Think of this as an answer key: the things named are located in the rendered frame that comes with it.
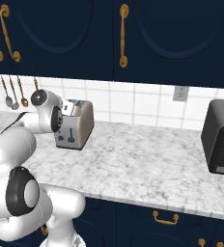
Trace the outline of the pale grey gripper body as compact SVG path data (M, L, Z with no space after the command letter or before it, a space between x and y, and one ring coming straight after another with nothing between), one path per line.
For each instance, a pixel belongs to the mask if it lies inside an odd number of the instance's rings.
M81 101L70 99L69 103L70 103L70 116L79 117L81 115Z

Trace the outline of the silver beige toaster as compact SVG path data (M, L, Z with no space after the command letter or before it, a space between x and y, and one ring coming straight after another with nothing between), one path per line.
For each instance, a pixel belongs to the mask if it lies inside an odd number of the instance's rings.
M88 100L81 101L81 115L71 117L64 115L61 128L54 134L56 146L60 149L82 150L94 128L93 104ZM70 128L75 141L68 142Z

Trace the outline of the black toaster oven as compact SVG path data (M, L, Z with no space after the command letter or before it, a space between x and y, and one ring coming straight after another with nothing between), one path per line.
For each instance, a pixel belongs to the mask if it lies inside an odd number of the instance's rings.
M224 99L210 102L201 140L209 171L224 175Z

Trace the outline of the hanging silver ladle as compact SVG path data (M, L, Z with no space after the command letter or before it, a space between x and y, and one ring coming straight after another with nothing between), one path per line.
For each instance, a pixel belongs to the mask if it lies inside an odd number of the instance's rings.
M10 80L10 85L11 85L11 88L12 88L12 91L13 91L13 94L14 94L14 103L12 105L12 109L13 110L17 110L19 108L19 103L17 101L16 93L15 93L15 90L14 90L14 83L13 83L13 80L11 79L10 76L9 76L9 80Z

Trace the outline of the hanging silver spoon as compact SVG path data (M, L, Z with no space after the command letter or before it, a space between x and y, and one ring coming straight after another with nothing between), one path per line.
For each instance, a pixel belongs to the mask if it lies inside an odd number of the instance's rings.
M12 98L9 97L9 95L8 95L6 83L5 83L4 78L2 77L2 75L1 75L1 82L2 82L4 91L5 91L5 94L6 94L6 104L7 104L8 107L12 108L12 106L13 106L13 100L12 100Z

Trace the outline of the navy base cupboard door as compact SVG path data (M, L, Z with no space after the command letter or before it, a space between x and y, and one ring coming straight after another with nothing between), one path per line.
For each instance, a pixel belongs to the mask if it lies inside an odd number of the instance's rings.
M83 213L73 220L86 247L116 247L116 204L86 197Z
M161 233L140 233L132 237L128 242L128 247L200 247L191 246L175 237Z

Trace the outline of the navy drawer front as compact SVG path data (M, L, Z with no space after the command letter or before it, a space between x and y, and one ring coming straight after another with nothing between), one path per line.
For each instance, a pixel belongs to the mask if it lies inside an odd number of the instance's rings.
M172 221L174 214L178 214L180 217L178 224L170 226L155 222L154 210L158 211L157 218L163 220ZM117 216L120 220L129 222L136 231L161 233L183 242L191 242L199 238L210 241L218 224L217 219L209 217L123 203L117 203Z

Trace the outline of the grey wall outlet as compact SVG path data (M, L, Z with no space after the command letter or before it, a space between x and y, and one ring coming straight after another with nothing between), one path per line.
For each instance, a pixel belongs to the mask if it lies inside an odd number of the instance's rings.
M189 88L187 86L176 86L174 90L174 101L187 101Z

